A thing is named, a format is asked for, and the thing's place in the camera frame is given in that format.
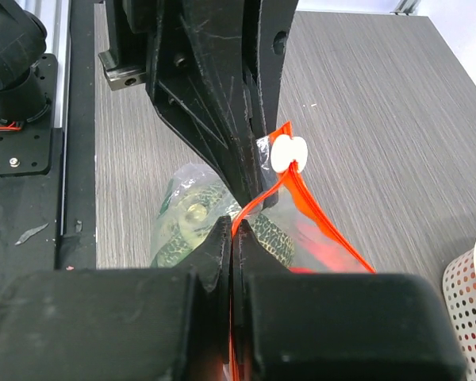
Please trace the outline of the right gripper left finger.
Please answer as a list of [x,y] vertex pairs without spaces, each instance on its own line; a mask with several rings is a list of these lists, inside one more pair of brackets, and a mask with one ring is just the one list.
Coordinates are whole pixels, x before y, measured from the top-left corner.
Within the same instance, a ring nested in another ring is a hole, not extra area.
[[0,295],[0,380],[221,380],[231,221],[174,267],[36,271]]

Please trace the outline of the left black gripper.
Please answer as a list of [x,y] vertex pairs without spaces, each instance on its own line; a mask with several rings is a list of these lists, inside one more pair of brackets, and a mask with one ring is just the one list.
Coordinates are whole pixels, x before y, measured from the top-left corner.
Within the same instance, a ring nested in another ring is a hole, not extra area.
[[161,120],[241,206],[262,191],[242,67],[242,1],[107,1],[111,90],[145,85]]

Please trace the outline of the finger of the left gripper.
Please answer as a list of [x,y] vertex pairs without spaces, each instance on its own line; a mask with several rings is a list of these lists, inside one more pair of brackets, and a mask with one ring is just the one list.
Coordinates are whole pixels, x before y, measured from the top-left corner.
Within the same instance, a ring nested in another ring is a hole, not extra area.
[[267,189],[256,141],[277,129],[279,93],[296,1],[244,3],[245,173],[253,199]]

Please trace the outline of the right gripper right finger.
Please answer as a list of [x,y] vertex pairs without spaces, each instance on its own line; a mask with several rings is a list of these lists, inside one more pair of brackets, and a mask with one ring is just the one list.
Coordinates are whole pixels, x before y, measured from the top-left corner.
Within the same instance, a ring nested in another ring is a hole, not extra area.
[[232,240],[234,380],[463,380],[446,306],[402,273],[290,271],[247,221]]

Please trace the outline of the clear zip top bag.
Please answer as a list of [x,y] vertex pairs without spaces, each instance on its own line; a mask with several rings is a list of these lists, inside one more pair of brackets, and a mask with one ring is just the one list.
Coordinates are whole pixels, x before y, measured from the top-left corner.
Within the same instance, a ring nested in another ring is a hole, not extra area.
[[306,141],[290,122],[256,141],[265,189],[275,192],[242,207],[207,164],[185,164],[171,177],[154,224],[152,267],[174,267],[207,238],[219,217],[248,221],[258,242],[293,272],[372,273],[328,218],[302,171]]

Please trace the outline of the green melon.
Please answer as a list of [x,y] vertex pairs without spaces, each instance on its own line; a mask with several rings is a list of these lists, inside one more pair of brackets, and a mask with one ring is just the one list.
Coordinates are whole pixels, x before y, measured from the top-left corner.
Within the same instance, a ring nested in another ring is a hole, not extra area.
[[[152,241],[152,267],[174,267],[208,236],[219,217],[235,217],[241,206],[220,181],[191,185],[157,217]],[[248,218],[259,243],[282,265],[294,262],[294,241],[266,214]]]

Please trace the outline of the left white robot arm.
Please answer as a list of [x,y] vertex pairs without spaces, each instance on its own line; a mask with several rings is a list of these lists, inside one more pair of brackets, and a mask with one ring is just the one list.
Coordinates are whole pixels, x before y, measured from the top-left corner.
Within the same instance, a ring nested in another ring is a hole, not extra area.
[[[99,56],[114,90],[144,84],[161,120],[224,181],[241,205],[267,188],[256,141],[276,130],[295,1],[108,1],[109,48]],[[33,65],[40,20],[0,1],[0,119],[42,115]]]

